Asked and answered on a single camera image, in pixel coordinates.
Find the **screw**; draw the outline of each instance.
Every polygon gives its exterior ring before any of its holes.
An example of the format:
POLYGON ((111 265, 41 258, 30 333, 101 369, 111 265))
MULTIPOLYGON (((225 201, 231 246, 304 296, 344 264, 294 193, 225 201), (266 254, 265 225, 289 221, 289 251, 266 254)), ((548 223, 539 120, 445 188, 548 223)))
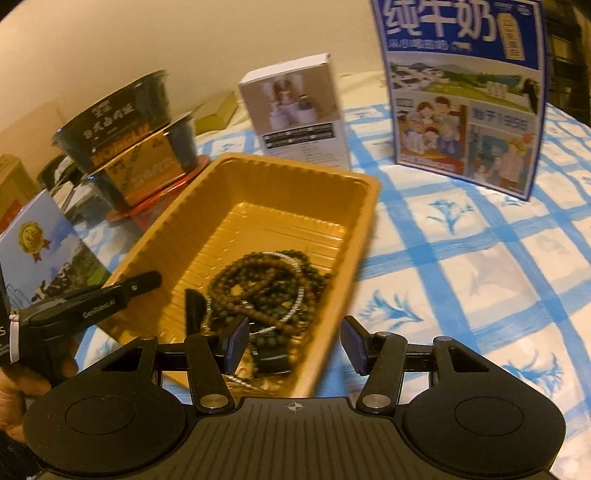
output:
POLYGON ((210 393, 209 395, 204 395, 201 397, 199 403, 205 408, 211 408, 212 410, 215 410, 217 408, 225 407, 230 403, 230 401, 225 395, 210 393))
POLYGON ((361 400, 363 405, 367 408, 385 408, 390 405, 390 399, 386 395, 382 395, 381 393, 372 393, 366 395, 361 400))

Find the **white wall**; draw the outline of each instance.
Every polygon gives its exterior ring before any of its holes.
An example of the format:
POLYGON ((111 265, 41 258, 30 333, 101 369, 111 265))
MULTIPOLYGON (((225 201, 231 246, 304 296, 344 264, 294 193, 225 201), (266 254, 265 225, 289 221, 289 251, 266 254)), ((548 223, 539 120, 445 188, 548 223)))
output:
POLYGON ((158 69, 181 112, 323 51, 338 73, 382 68, 369 0, 25 0, 0 22, 0 130, 53 99, 70 119, 158 69))

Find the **cardboard box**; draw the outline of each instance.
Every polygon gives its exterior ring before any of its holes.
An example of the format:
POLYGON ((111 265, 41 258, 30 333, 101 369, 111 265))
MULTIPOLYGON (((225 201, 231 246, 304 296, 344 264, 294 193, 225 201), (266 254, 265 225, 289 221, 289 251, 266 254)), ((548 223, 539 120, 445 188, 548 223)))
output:
POLYGON ((234 92, 222 92, 208 98, 193 111, 195 134, 223 130, 237 109, 238 101, 234 92))
POLYGON ((38 192, 39 187, 18 158, 0 156, 0 233, 38 192))
POLYGON ((102 284, 109 277, 46 190, 0 235, 0 265, 16 309, 102 284))
POLYGON ((350 170, 327 53, 253 70, 240 91, 267 155, 350 170))

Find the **family illustration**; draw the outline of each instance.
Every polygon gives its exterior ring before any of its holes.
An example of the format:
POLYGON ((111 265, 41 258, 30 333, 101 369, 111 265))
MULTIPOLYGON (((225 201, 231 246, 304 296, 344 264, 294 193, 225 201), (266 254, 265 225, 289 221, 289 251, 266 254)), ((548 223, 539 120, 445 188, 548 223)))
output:
POLYGON ((527 148, 524 141, 518 137, 507 140, 506 148, 506 152, 502 154, 497 148, 494 149, 495 159, 490 167, 482 157, 477 158, 474 164, 473 179, 479 183, 495 183, 502 189, 519 190, 519 177, 525 166, 527 148), (492 178, 495 173, 498 181, 493 182, 492 178))
POLYGON ((441 154, 459 160, 460 117, 452 112, 448 98, 439 96, 434 103, 421 102, 416 111, 406 114, 408 128, 401 132, 403 146, 419 155, 441 154))

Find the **white box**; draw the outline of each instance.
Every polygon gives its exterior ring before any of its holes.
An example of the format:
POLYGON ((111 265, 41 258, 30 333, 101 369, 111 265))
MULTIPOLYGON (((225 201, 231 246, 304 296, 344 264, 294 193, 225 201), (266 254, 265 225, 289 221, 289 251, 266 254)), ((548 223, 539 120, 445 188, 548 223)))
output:
POLYGON ((253 70, 240 91, 267 155, 350 170, 329 54, 253 70))

